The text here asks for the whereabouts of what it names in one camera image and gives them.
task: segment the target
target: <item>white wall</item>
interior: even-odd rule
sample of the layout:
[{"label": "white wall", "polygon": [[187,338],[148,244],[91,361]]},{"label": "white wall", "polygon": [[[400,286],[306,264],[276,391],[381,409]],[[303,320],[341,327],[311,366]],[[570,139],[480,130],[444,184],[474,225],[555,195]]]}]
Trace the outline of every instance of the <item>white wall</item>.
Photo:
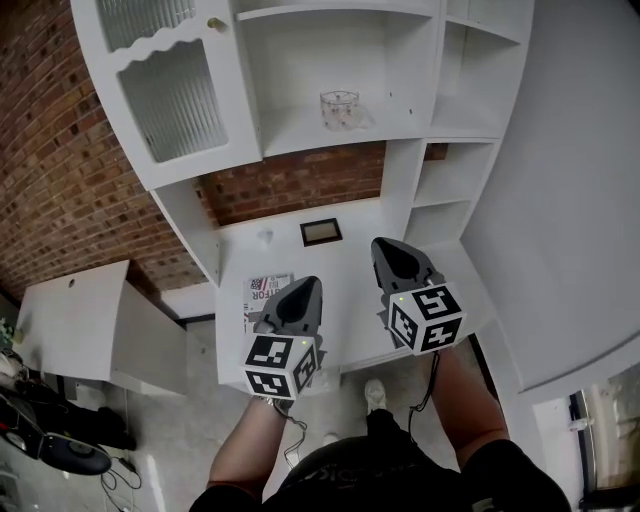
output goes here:
[{"label": "white wall", "polygon": [[562,396],[640,360],[639,193],[640,17],[626,0],[537,0],[513,117],[463,237],[523,389]]}]

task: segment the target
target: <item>clear glass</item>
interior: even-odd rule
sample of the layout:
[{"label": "clear glass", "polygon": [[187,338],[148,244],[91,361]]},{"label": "clear glass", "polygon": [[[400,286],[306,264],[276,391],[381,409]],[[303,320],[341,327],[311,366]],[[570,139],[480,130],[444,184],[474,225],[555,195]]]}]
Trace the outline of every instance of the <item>clear glass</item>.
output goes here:
[{"label": "clear glass", "polygon": [[111,51],[175,28],[196,13],[195,0],[98,0],[97,5]]},{"label": "clear glass", "polygon": [[358,128],[362,123],[360,95],[350,91],[332,91],[320,95],[322,121],[332,132]]},{"label": "clear glass", "polygon": [[156,162],[228,142],[200,39],[154,52],[119,77]]}]

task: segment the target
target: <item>forearm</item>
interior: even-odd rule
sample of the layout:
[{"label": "forearm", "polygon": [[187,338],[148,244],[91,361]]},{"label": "forearm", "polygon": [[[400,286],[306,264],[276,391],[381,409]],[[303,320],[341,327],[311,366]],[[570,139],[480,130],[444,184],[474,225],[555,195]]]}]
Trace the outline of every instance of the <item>forearm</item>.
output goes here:
[{"label": "forearm", "polygon": [[286,419],[253,398],[211,465],[209,486],[227,483],[260,498],[278,456]]},{"label": "forearm", "polygon": [[433,403],[461,467],[488,442],[509,438],[500,406],[452,349],[440,351]]}]

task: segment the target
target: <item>white shoe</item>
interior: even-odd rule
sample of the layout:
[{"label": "white shoe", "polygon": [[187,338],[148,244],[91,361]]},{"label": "white shoe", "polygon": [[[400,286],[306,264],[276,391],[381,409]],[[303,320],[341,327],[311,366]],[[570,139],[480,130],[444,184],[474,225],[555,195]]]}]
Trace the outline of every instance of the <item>white shoe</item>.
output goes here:
[{"label": "white shoe", "polygon": [[371,379],[364,385],[364,397],[367,399],[368,414],[376,409],[387,408],[387,396],[384,386],[378,379]]},{"label": "white shoe", "polygon": [[335,443],[336,441],[340,441],[340,436],[338,434],[330,433],[324,436],[322,440],[322,446],[328,446],[330,444]]}]

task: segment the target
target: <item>white drawer cabinet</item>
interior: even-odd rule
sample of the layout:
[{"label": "white drawer cabinet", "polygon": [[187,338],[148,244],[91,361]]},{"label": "white drawer cabinet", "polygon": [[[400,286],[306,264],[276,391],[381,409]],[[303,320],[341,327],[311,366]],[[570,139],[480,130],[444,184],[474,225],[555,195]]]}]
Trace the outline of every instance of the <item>white drawer cabinet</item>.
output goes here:
[{"label": "white drawer cabinet", "polygon": [[186,331],[126,280],[128,261],[27,288],[24,363],[145,394],[186,393]]}]

